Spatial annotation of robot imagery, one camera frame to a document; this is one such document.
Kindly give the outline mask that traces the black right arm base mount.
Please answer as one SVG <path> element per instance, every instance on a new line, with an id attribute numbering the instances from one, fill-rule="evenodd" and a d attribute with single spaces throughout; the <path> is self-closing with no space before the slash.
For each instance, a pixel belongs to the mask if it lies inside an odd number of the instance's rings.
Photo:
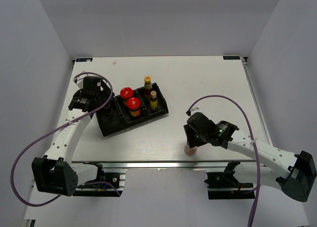
<path id="1" fill-rule="evenodd" d="M 235 177 L 235 168 L 239 161 L 230 161 L 223 171 L 207 172 L 204 183 L 208 188 L 209 200 L 242 200 L 254 199 L 255 190 L 252 183 L 239 182 Z"/>

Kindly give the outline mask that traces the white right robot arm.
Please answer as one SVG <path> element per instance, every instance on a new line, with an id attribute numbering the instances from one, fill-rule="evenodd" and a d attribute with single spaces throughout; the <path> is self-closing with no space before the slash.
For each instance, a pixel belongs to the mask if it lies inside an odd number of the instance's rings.
<path id="1" fill-rule="evenodd" d="M 265 142 L 256 141 L 227 121 L 214 123 L 204 114 L 194 113 L 184 125 L 189 148 L 211 144 L 243 154 L 250 162 L 229 161 L 224 171 L 209 172 L 205 183 L 212 191 L 247 193 L 261 185 L 281 190 L 299 202 L 307 202 L 317 169 L 310 153 L 284 151 Z"/>

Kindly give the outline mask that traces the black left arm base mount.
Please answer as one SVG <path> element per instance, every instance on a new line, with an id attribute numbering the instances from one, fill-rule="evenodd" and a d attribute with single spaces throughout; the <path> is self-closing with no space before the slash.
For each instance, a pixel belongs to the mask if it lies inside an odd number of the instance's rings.
<path id="1" fill-rule="evenodd" d="M 71 167 L 78 176 L 74 196 L 120 197 L 122 194 L 126 170 L 93 162 L 72 164 Z"/>

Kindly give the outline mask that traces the black-lid pepper jar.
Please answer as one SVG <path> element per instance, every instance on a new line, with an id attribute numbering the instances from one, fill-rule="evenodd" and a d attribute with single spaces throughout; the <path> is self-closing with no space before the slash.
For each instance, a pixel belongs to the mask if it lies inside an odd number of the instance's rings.
<path id="1" fill-rule="evenodd" d="M 111 107 L 107 107 L 107 108 L 105 108 L 105 113 L 106 113 L 107 115 L 112 114 L 112 112 L 113 112 L 113 110 L 112 110 L 112 108 L 111 108 Z"/>

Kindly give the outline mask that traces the red-lid sauce jar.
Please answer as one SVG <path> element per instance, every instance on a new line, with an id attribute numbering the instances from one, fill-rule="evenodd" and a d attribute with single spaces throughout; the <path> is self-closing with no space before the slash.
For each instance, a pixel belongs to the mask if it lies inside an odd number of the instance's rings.
<path id="1" fill-rule="evenodd" d="M 134 96 L 134 91 L 130 87 L 122 88 L 120 91 L 120 97 L 125 106 L 127 106 L 127 101 L 133 96 Z"/>
<path id="2" fill-rule="evenodd" d="M 141 101 L 137 97 L 132 97 L 127 101 L 127 107 L 132 117 L 138 117 L 141 114 Z"/>

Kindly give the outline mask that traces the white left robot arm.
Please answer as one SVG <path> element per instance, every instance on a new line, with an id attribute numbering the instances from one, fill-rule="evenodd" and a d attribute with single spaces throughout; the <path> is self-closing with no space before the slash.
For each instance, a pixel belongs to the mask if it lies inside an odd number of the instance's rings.
<path id="1" fill-rule="evenodd" d="M 72 157 L 87 125 L 94 114 L 113 97 L 111 86 L 97 74 L 75 78 L 79 90 L 68 106 L 65 127 L 58 131 L 43 157 L 32 161 L 32 171 L 39 192 L 72 196 L 77 187 L 104 183 L 102 165 L 72 164 Z"/>

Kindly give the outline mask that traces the beige-cap small yellow bottle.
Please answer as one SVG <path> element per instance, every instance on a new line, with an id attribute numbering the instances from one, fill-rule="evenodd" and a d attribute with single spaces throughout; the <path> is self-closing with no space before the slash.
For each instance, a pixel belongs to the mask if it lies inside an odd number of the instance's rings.
<path id="1" fill-rule="evenodd" d="M 158 109 L 158 97 L 156 91 L 150 93 L 150 109 L 156 111 Z"/>

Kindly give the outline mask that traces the yellow-cap tall sauce bottle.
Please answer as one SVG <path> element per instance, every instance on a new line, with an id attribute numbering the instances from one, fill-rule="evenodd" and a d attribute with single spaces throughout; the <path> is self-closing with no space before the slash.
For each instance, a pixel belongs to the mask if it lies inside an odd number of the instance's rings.
<path id="1" fill-rule="evenodd" d="M 144 77 L 144 95 L 149 97 L 153 90 L 152 81 L 150 76 Z"/>

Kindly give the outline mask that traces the pink-lid spice bottle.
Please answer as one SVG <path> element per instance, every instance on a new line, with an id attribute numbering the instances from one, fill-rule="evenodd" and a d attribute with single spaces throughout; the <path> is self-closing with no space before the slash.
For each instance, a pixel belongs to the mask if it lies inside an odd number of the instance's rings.
<path id="1" fill-rule="evenodd" d="M 197 152 L 197 147 L 193 147 L 193 148 L 190 148 L 189 146 L 184 147 L 184 153 L 187 156 L 193 156 L 196 154 L 196 152 Z"/>

